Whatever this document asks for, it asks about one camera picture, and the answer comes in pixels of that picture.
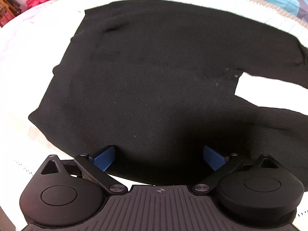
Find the black sweater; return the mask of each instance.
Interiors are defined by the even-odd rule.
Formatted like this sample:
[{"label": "black sweater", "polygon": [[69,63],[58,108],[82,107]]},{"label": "black sweater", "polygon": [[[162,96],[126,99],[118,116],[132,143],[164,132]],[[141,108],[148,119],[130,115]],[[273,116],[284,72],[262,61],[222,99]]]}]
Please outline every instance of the black sweater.
[{"label": "black sweater", "polygon": [[308,186],[308,116],[234,95],[243,72],[308,88],[294,36],[232,13],[160,0],[86,16],[32,121],[68,153],[116,145],[108,172],[151,184],[212,173],[204,145],[272,155]]}]

